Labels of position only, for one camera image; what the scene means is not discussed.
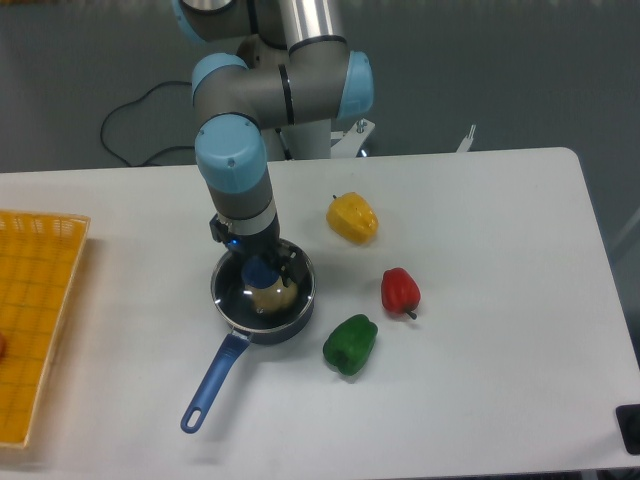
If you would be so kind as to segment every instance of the black cable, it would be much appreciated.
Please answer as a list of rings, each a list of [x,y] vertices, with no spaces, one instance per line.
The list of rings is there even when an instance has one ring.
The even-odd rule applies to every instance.
[[[133,105],[137,105],[140,102],[142,102],[145,98],[147,98],[149,95],[151,95],[153,92],[155,92],[156,90],[160,89],[160,88],[164,88],[164,87],[176,87],[176,86],[191,86],[191,82],[183,82],[181,80],[169,80],[167,82],[162,82],[157,84],[155,87],[151,88],[147,93],[145,93],[144,95],[142,95],[140,98],[133,100],[132,102],[129,103],[125,103],[124,105],[120,105],[119,107],[114,108],[113,110],[111,110],[107,116],[104,118],[104,120],[102,121],[102,125],[100,126],[100,143],[102,143],[102,147],[109,152],[111,155],[113,155],[114,157],[116,157],[118,160],[120,160],[122,163],[124,163],[127,167],[149,167],[149,166],[154,166],[154,167],[158,167],[160,165],[158,165],[157,163],[152,163],[153,160],[155,160],[158,157],[161,157],[162,155],[165,155],[169,152],[175,152],[178,150],[193,150],[194,147],[192,145],[175,145],[173,147],[168,147],[165,148],[163,150],[160,150],[159,152],[154,153],[153,155],[151,155],[149,158],[147,158],[144,162],[142,162],[139,165],[134,165],[131,162],[129,162],[126,158],[118,155],[116,152],[114,152],[113,150],[111,150],[111,148],[109,148],[109,146],[107,145],[105,139],[104,139],[104,132],[105,132],[105,128],[107,125],[107,122],[109,121],[109,119],[116,114],[117,112],[119,112],[120,110],[127,108],[127,107],[132,107]]]

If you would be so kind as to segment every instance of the yellow plastic basket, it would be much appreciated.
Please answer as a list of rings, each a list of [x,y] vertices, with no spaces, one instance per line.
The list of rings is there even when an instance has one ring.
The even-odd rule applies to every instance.
[[[0,446],[23,448],[89,218],[0,210]]]

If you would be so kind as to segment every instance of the frying pan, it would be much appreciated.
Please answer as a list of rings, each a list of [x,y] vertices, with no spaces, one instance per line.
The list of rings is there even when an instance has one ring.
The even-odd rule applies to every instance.
[[[180,426],[186,433],[195,433],[200,429],[229,370],[251,343],[273,345],[284,342],[300,332],[311,318],[316,292],[311,260],[293,243],[283,239],[280,242],[281,248],[296,248],[302,253],[307,269],[307,274],[298,284],[298,296],[294,304],[283,312],[264,315],[255,311],[242,280],[242,265],[231,252],[223,255],[213,271],[211,295],[216,308],[231,327],[231,332],[222,341],[182,417]]]

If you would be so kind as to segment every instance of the white table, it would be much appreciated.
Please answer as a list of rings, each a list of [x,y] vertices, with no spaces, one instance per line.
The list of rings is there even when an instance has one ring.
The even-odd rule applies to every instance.
[[[227,325],[209,280],[223,248],[195,167],[0,175],[0,207],[92,218],[57,359],[14,479],[374,479],[640,465],[615,407],[640,373],[576,156],[565,149],[270,165],[282,235],[317,272],[296,337],[252,345],[195,435],[180,418]],[[380,220],[356,247],[324,215],[357,191]],[[383,313],[384,270],[423,292]],[[379,326],[355,380],[322,344]]]

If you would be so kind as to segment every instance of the black object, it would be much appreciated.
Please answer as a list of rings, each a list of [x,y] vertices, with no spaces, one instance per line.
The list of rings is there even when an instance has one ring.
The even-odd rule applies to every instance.
[[[624,446],[631,455],[640,455],[640,405],[622,405],[616,416]]]
[[[137,98],[136,100],[133,100],[133,101],[128,102],[128,103],[125,103],[124,105],[120,105],[119,107],[116,107],[113,110],[111,110],[107,114],[107,116],[104,118],[104,120],[102,121],[102,125],[100,125],[100,143],[102,144],[102,148],[104,148],[107,152],[109,152],[111,155],[113,155],[118,160],[120,160],[122,163],[124,163],[127,167],[158,167],[159,165],[157,163],[153,163],[153,161],[155,159],[157,159],[158,157],[161,157],[161,156],[163,156],[163,155],[165,155],[167,153],[170,153],[170,152],[175,152],[175,151],[179,151],[179,150],[193,150],[194,149],[193,145],[175,145],[173,147],[168,147],[168,148],[165,148],[163,150],[160,150],[160,151],[154,153],[149,158],[147,158],[145,161],[143,161],[142,163],[136,165],[136,164],[131,163],[126,158],[118,155],[116,152],[114,152],[107,145],[107,142],[106,142],[104,137],[105,137],[106,127],[107,127],[107,122],[109,121],[109,119],[113,115],[118,113],[119,111],[141,103],[145,98],[147,98],[153,92],[155,92],[156,90],[158,90],[160,88],[165,88],[165,87],[191,87],[191,82],[183,82],[183,81],[180,81],[180,80],[170,80],[168,82],[159,83],[156,86],[154,86],[153,88],[151,88],[150,90],[148,90],[147,93],[142,95],[140,98]]]

